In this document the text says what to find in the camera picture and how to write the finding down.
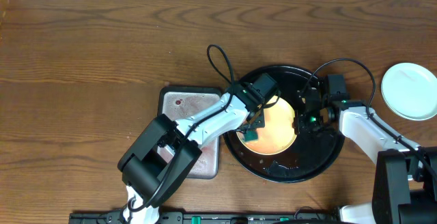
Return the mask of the green yellow sponge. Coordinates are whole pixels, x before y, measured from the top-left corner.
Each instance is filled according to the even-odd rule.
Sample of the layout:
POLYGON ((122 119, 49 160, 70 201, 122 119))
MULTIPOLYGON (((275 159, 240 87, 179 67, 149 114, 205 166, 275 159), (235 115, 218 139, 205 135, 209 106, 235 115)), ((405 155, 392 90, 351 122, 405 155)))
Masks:
POLYGON ((248 143, 250 141, 257 141, 258 140, 258 133, 256 130, 246 130, 243 132, 243 138, 244 143, 248 143))

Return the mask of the yellow plate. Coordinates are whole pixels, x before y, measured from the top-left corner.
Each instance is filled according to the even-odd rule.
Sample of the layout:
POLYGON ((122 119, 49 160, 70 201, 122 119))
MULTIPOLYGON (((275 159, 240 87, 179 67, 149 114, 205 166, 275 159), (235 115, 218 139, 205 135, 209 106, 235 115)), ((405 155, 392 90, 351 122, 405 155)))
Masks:
POLYGON ((273 96, 268 104, 275 105, 264 109, 264 127, 256 128, 257 141, 244 143, 242 132, 237 132, 238 139, 250 151, 262 155, 279 154, 288 149, 297 138, 294 132, 293 122, 295 111, 292 106, 282 98, 273 96))

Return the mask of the light blue plate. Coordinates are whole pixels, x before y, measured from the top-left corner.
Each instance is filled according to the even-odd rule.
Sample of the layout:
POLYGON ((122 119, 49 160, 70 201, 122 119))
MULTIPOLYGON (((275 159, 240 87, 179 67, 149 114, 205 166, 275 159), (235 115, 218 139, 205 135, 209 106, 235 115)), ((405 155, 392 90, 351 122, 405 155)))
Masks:
POLYGON ((382 97, 398 116, 423 121, 436 116, 436 76, 413 63, 390 67, 381 82, 382 97))

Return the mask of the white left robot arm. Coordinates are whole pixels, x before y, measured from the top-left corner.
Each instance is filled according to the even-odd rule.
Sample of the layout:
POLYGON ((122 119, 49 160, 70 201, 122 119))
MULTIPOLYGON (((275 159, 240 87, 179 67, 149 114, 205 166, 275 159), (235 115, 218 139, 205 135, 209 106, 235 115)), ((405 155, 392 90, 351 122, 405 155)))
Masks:
POLYGON ((178 120, 165 114, 154 118, 117 164, 128 191, 123 222, 156 223, 159 206, 183 183, 202 147, 252 119, 276 92, 276 82, 263 78, 232 83, 203 111, 178 120))

